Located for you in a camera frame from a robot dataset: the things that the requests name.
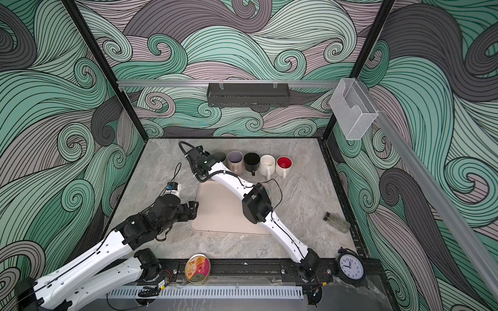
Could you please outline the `pink upside-down mug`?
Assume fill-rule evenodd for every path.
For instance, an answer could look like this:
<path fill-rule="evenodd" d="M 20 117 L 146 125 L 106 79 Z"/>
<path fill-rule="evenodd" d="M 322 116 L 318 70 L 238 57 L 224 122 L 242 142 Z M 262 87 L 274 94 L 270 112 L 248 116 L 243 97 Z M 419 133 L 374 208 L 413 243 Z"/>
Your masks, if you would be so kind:
<path fill-rule="evenodd" d="M 240 151 L 231 151 L 227 155 L 227 167 L 236 175 L 240 175 L 244 171 L 243 163 L 244 155 Z"/>

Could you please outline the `grey upside-down mug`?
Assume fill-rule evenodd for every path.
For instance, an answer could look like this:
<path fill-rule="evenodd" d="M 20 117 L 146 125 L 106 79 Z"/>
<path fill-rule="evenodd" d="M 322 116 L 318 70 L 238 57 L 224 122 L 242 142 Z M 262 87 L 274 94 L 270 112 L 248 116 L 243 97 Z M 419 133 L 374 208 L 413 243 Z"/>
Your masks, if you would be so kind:
<path fill-rule="evenodd" d="M 224 163 L 226 160 L 226 154 L 224 152 L 216 152 L 213 154 L 220 162 Z"/>

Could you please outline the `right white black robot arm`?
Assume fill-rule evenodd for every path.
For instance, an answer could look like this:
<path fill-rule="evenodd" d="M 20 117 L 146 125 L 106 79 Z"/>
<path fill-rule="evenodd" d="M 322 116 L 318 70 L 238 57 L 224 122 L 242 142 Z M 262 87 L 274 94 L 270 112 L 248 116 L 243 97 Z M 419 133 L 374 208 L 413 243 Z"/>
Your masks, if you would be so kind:
<path fill-rule="evenodd" d="M 213 180 L 224 185 L 241 200 L 243 214 L 253 224 L 267 228 L 270 234 L 286 249 L 290 259 L 297 264 L 298 275 L 305 282 L 316 281 L 316 271 L 321 258 L 301 242 L 275 213 L 275 207 L 266 188 L 261 183 L 251 183 L 232 172 L 220 159 L 205 151 L 180 141 L 178 146 L 188 161 L 196 179 L 204 183 Z"/>

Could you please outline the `cream mug red inside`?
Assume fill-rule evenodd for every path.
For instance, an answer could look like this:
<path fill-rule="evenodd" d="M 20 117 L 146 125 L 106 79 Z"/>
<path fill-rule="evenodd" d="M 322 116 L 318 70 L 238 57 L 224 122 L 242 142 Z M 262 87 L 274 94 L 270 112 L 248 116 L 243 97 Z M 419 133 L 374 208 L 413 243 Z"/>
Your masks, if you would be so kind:
<path fill-rule="evenodd" d="M 286 179 L 290 175 L 290 170 L 292 167 L 292 159 L 288 158 L 287 156 L 281 156 L 276 160 L 275 172 L 279 177 Z"/>

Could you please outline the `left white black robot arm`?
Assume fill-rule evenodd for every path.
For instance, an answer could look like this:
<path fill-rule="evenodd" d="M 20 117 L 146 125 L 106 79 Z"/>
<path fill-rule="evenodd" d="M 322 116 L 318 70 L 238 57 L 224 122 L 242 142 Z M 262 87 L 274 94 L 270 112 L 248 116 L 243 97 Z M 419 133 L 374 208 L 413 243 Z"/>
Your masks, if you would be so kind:
<path fill-rule="evenodd" d="M 168 233 L 177 222 L 197 216 L 199 203 L 182 203 L 164 194 L 143 211 L 127 217 L 95 246 L 54 272 L 15 286 L 15 310 L 78 310 L 130 282 L 153 281 L 160 263 L 142 246 Z"/>

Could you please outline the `black mug white base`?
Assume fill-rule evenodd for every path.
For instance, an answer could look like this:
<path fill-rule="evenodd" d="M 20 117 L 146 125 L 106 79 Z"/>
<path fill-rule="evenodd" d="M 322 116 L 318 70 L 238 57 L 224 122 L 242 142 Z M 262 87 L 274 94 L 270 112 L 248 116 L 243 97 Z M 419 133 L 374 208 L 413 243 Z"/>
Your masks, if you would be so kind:
<path fill-rule="evenodd" d="M 243 161 L 245 170 L 247 172 L 250 172 L 252 176 L 255 176 L 256 172 L 259 169 L 260 159 L 260 156 L 253 152 L 249 152 L 244 155 Z"/>

